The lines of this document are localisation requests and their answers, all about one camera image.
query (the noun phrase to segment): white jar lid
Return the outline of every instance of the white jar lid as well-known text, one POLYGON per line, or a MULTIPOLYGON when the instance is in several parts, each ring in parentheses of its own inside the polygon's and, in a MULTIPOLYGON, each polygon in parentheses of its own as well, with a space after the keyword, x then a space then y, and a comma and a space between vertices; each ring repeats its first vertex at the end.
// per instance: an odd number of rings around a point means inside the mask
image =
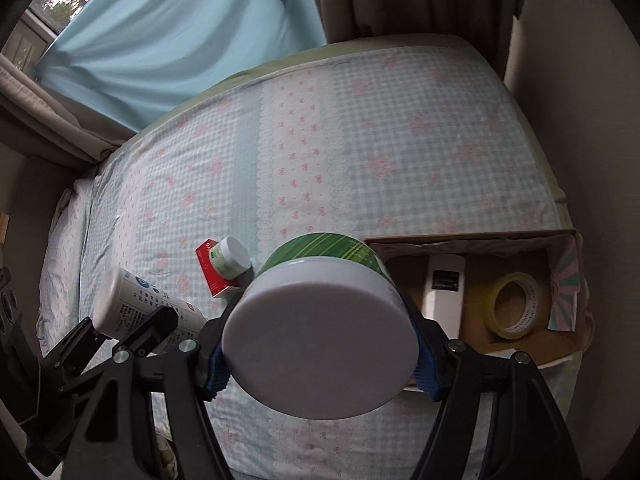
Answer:
POLYGON ((299 258, 258 276, 230 314, 222 349, 238 384, 288 415, 361 415, 397 395, 418 341, 398 292, 358 263, 299 258))
POLYGON ((228 236, 220 242, 220 250, 226 264, 233 270, 242 274, 251 267, 251 257, 246 247, 237 238, 228 236))

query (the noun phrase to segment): roll of tape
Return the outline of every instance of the roll of tape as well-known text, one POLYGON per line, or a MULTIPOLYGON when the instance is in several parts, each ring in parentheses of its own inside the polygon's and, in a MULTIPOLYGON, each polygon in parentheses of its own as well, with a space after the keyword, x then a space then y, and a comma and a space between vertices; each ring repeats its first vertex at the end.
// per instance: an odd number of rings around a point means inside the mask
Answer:
POLYGON ((519 339, 527 335, 535 326, 540 304, 540 295, 538 282, 529 274, 514 272, 501 277, 492 283, 482 304, 484 324, 489 330, 504 339, 519 339), (500 326, 497 319, 495 319, 495 302, 498 299, 500 291, 509 283, 516 283, 523 290, 525 307, 518 322, 505 328, 500 326))

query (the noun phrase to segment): silver bolt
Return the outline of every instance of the silver bolt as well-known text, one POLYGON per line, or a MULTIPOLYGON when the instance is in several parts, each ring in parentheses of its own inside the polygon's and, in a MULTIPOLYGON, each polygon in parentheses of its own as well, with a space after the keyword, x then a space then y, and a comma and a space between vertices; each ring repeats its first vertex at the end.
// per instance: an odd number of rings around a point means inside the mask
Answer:
POLYGON ((113 360, 116 361, 117 364, 119 365, 127 362, 128 359, 129 359, 129 352, 127 352, 126 350, 120 350, 119 352, 116 352, 115 355, 113 356, 113 360))
POLYGON ((521 365, 528 365, 531 362, 531 357, 526 352, 516 352, 514 359, 521 365))
POLYGON ((180 352, 190 352, 194 348, 196 348, 198 344, 193 339, 185 339, 184 341, 180 341, 178 348, 180 352))
POLYGON ((447 343, 449 350, 455 353, 464 352, 466 350, 466 344, 464 341, 460 341, 460 339, 452 339, 447 343))

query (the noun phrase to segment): red box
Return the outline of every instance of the red box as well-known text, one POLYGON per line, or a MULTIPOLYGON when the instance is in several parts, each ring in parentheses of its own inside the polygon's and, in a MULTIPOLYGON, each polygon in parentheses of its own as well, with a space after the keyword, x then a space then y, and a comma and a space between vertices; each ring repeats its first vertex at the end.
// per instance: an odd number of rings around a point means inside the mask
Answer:
POLYGON ((235 280, 226 280, 211 265, 209 251, 217 243, 215 240, 207 240, 196 249, 196 255, 198 256, 204 279, 207 280, 207 285, 209 285, 211 295, 214 298, 228 298, 240 290, 241 287, 237 278, 235 280))

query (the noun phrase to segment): mattress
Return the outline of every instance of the mattress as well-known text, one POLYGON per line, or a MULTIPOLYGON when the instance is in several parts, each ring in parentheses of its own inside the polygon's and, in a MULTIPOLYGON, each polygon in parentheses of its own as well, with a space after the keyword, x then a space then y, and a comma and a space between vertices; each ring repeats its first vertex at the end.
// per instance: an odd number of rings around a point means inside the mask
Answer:
MULTIPOLYGON (((502 82, 468 43, 440 35, 329 45, 233 76, 135 136, 102 165, 89 194, 86 185, 52 226, 43 352, 92 314, 114 265, 219 315, 194 254, 206 238, 237 237, 258 267, 306 232, 570 226, 564 194, 502 82)), ((564 413, 579 364, 576 354, 544 371, 564 413)), ((161 396, 154 401, 156 427, 167 433, 161 396)), ((401 392, 358 417, 300 420, 233 380, 207 405, 238 476, 270 479, 406 478, 437 409, 425 394, 401 392)), ((483 398, 466 478, 478 473, 489 413, 483 398)))

